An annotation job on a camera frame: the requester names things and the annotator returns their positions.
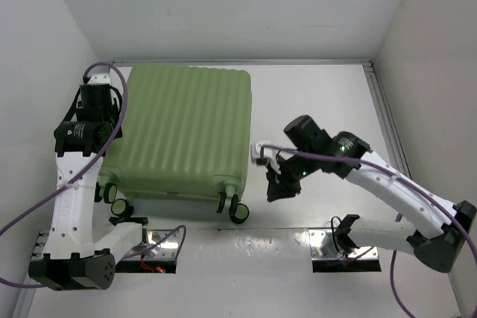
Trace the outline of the green hardshell suitcase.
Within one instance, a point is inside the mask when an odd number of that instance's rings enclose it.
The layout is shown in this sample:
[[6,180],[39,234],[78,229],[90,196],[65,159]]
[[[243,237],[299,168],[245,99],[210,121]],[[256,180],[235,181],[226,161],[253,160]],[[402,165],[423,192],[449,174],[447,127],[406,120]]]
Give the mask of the green hardshell suitcase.
[[137,199],[208,200],[217,213],[244,223],[249,73],[141,63],[131,69],[127,89],[122,136],[109,146],[99,174],[112,214],[130,217]]

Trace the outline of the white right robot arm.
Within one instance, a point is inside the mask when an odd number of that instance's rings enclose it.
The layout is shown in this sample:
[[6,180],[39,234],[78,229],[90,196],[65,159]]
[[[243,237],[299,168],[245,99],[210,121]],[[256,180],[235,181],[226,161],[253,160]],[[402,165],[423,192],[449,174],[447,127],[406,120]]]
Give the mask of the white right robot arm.
[[284,133],[292,148],[264,142],[250,147],[252,162],[267,168],[268,202],[296,197],[301,180],[321,171],[364,189],[406,219],[385,223],[347,214],[323,240],[323,254],[340,258],[361,247],[379,247],[412,255],[440,273],[452,270],[476,218],[473,204],[430,194],[357,135],[330,136],[309,115],[295,118]]

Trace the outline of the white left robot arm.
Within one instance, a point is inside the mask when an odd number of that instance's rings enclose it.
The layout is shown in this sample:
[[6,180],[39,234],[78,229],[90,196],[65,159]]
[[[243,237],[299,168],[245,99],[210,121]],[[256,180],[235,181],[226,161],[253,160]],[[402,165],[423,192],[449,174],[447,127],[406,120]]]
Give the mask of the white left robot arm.
[[28,266],[29,276],[52,290],[106,290],[117,263],[143,239],[141,222],[117,223],[98,242],[92,236],[94,204],[101,199],[100,150],[116,137],[120,115],[112,89],[108,83],[81,85],[76,119],[54,131],[57,187],[63,192],[55,198],[42,252]]

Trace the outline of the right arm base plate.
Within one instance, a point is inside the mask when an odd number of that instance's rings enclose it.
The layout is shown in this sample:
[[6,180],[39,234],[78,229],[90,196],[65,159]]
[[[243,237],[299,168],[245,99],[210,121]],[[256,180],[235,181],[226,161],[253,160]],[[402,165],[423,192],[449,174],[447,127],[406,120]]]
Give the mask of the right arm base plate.
[[352,249],[351,253],[344,253],[341,249],[336,249],[330,228],[309,229],[308,233],[313,263],[376,261],[379,259],[378,249],[375,247]]

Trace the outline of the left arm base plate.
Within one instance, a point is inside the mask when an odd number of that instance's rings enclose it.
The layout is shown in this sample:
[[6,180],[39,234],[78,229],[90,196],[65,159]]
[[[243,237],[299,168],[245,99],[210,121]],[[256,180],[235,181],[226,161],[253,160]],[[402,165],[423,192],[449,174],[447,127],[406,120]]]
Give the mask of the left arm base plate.
[[173,232],[166,237],[168,234],[169,232],[163,230],[148,230],[143,237],[143,242],[128,251],[124,259],[139,260],[141,255],[146,259],[159,261],[175,259],[182,235],[180,232]]

